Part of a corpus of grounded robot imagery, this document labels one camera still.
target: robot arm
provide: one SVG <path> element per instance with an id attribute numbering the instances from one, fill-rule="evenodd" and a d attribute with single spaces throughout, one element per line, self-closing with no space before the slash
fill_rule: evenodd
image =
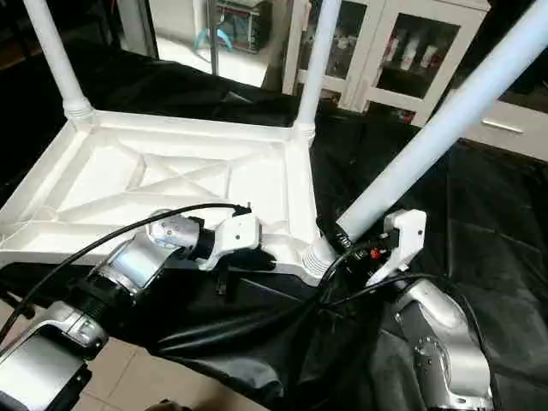
<path id="1" fill-rule="evenodd" d="M 0 353 L 0 409 L 70 410 L 92 376 L 86 362 L 97 356 L 120 313 L 146 292 L 171 254 L 210 270 L 226 254 L 256 248 L 259 228 L 252 213 L 230 217 L 215 231 L 181 215 L 148 224 Z"/>
<path id="2" fill-rule="evenodd" d="M 429 409 L 493 409 L 489 364 L 460 306 L 428 280 L 406 288 L 394 305 L 413 350 L 414 369 Z"/>
<path id="3" fill-rule="evenodd" d="M 367 285 L 407 270 L 423 248 L 426 214 L 396 211 L 384 219 L 384 231 L 397 236 L 389 258 Z M 428 280 L 397 282 L 402 294 L 394 305 L 396 321 L 413 351 L 414 369 L 429 409 L 493 409 L 487 360 L 473 339 L 461 307 Z"/>

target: drawer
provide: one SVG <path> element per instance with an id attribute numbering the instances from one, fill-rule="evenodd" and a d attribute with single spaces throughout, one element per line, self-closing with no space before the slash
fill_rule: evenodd
<path id="1" fill-rule="evenodd" d="M 497 101 L 464 137 L 548 161 L 548 114 L 540 111 Z"/>

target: bottle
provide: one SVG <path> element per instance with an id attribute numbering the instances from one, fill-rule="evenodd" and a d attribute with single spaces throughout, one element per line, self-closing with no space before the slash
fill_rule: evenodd
<path id="1" fill-rule="evenodd" d="M 432 62 L 432 58 L 438 51 L 438 47 L 436 45 L 428 45 L 425 50 L 425 54 L 422 55 L 422 58 L 420 59 L 420 66 L 423 69 L 428 69 L 430 67 L 430 63 Z"/>
<path id="2" fill-rule="evenodd" d="M 395 34 L 392 34 L 386 50 L 384 51 L 383 62 L 391 62 L 396 54 L 397 48 L 405 38 L 407 30 L 397 30 Z"/>
<path id="3" fill-rule="evenodd" d="M 420 36 L 418 34 L 415 34 L 408 42 L 408 45 L 405 46 L 405 51 L 403 52 L 402 56 L 402 64 L 400 65 L 400 69 L 408 71 L 411 68 L 411 65 L 413 64 L 413 60 L 415 56 L 417 55 L 417 49 L 419 48 L 420 44 Z"/>

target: floor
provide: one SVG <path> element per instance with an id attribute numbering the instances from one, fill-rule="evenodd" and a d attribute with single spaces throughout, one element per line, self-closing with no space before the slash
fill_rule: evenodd
<path id="1" fill-rule="evenodd" d="M 2 323 L 10 313 L 11 308 L 0 301 Z M 6 342 L 24 330 L 26 324 L 25 319 L 19 319 Z M 164 398 L 194 411 L 265 410 L 211 378 L 114 338 L 90 369 L 92 380 L 74 407 L 76 411 L 144 411 Z"/>
<path id="2" fill-rule="evenodd" d="M 158 55 L 162 60 L 178 62 L 194 67 L 204 73 L 211 73 L 209 45 L 205 42 L 198 52 L 193 47 L 160 36 L 156 37 Z M 219 75 L 226 79 L 261 87 L 271 58 L 271 46 L 267 45 L 259 53 L 247 53 L 219 47 Z"/>

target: black tarp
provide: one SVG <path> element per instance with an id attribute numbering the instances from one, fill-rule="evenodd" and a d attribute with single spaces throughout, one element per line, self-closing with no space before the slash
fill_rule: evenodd
<path id="1" fill-rule="evenodd" d="M 295 117 L 294 98 L 176 63 L 89 45 L 69 55 L 101 110 L 269 125 Z M 64 119 L 41 57 L 0 73 L 0 90 L 5 200 Z M 319 214 L 339 215 L 415 132 L 321 110 L 311 150 Z M 460 141 L 397 204 L 428 213 L 412 270 L 449 276 L 470 300 L 505 410 L 548 409 L 547 188 L 546 164 Z M 0 283 L 22 293 L 47 268 L 11 265 Z M 64 271 L 39 301 L 63 296 L 67 280 L 85 273 Z M 302 304 L 314 290 L 292 276 L 232 273 L 227 295 L 217 294 L 218 279 L 170 268 L 115 336 L 271 409 L 423 409 L 390 291 L 337 314 Z"/>

